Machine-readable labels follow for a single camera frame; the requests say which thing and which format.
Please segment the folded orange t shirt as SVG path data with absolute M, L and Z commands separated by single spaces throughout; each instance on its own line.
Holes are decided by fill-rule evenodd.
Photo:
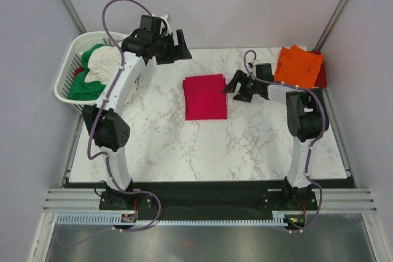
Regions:
M 293 45 L 283 47 L 280 51 L 276 70 L 275 82 L 302 88 L 313 88 L 325 55 L 319 51 L 307 51 Z

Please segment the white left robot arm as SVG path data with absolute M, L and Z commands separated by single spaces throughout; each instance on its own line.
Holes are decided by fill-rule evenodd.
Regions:
M 139 28 L 122 42 L 115 42 L 120 62 L 102 94 L 91 106 L 82 109 L 89 140 L 88 158 L 104 157 L 108 185 L 116 190 L 113 200 L 122 209 L 134 204 L 130 187 L 132 179 L 128 172 L 125 146 L 131 131 L 122 114 L 137 78 L 149 61 L 169 64 L 191 59 L 181 29 L 171 31 L 169 16 L 142 15 Z

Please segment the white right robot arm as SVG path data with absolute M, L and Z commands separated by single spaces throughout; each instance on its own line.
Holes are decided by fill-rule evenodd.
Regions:
M 281 50 L 275 71 L 269 63 L 244 61 L 244 69 L 238 69 L 229 82 L 222 74 L 191 76 L 182 82 L 188 121 L 226 120 L 228 94 L 241 102 L 258 95 L 286 107 L 293 150 L 285 177 L 290 188 L 281 193 L 281 201 L 288 209 L 297 208 L 303 202 L 300 190 L 314 184 L 309 174 L 313 148 L 329 128 L 321 89 L 314 86 L 322 63 L 322 55 L 293 46 Z

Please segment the right corner metal post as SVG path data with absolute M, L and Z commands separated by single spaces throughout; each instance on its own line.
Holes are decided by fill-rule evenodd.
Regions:
M 314 51 L 321 51 L 327 42 L 327 39 L 331 35 L 335 25 L 337 24 L 338 20 L 340 19 L 341 15 L 343 14 L 346 6 L 349 4 L 350 0 L 339 0 L 338 4 L 336 5 L 332 15 L 330 16 L 321 36 L 319 37 L 316 45 L 314 46 Z

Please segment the folded dark red t shirt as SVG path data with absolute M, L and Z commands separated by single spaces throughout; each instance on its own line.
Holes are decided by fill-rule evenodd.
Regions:
M 322 59 L 322 63 L 320 66 L 319 73 L 317 75 L 316 81 L 313 85 L 314 88 L 327 88 L 328 87 L 328 81 L 327 81 L 327 74 L 326 74 L 326 67 L 325 67 L 325 58 Z

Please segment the white plastic laundry basket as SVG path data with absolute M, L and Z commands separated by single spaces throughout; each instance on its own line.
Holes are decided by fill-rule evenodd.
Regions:
M 100 105 L 110 86 L 115 82 L 115 87 L 109 95 L 110 101 L 107 107 L 115 107 L 121 111 L 130 106 L 131 98 L 138 90 L 139 76 L 145 68 L 145 62 L 142 58 L 128 52 L 124 53 L 123 58 L 121 57 L 120 65 L 96 100 L 74 101 L 67 98 L 74 80 L 74 71 L 82 66 L 82 54 L 96 44 L 105 44 L 112 47 L 121 45 L 125 38 L 125 34 L 116 32 L 106 34 L 104 31 L 85 33 L 75 38 L 70 45 L 67 56 L 63 61 L 61 72 L 56 80 L 54 88 L 55 96 L 60 101 L 69 104 L 76 112 L 81 113 L 85 105 Z

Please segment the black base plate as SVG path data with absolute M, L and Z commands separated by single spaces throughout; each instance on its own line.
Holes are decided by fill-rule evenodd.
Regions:
M 134 196 L 110 192 L 103 182 L 66 182 L 68 189 L 88 189 L 100 198 L 100 210 L 136 210 L 139 219 L 161 221 L 224 221 L 267 219 L 274 211 L 317 209 L 317 197 L 356 186 L 347 179 L 318 180 L 307 194 L 290 189 L 283 180 L 234 182 L 135 182 Z

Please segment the pink t shirt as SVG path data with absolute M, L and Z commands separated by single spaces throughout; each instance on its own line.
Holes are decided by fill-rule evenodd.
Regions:
M 227 86 L 222 74 L 186 77 L 182 83 L 185 98 L 185 120 L 226 120 Z

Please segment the aluminium frame rail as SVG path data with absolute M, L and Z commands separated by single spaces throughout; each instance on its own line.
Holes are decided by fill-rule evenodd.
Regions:
M 97 212 L 99 196 L 91 189 L 53 188 L 44 203 L 46 212 Z M 373 196 L 363 188 L 325 188 L 320 212 L 333 214 L 368 214 L 377 211 Z

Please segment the green t shirt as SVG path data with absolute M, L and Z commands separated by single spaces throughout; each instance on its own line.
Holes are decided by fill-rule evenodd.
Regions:
M 90 72 L 88 68 L 88 62 L 92 53 L 103 46 L 104 44 L 96 44 L 91 49 L 82 54 L 81 67 L 87 70 L 87 74 Z M 74 79 L 67 98 L 74 101 L 93 101 L 101 95 L 105 87 L 106 86 L 100 81 L 86 82 L 85 79 Z

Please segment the dark red t shirt in basket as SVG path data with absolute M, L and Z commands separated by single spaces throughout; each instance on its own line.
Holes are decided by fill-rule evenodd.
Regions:
M 87 70 L 84 69 L 83 67 L 79 67 L 74 71 L 74 78 L 75 79 L 82 79 L 84 80 L 87 74 Z

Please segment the white t shirt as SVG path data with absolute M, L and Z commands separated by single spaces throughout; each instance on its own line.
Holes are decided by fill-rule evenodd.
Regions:
M 85 83 L 99 82 L 107 85 L 120 65 L 119 49 L 105 44 L 96 44 L 87 60 Z

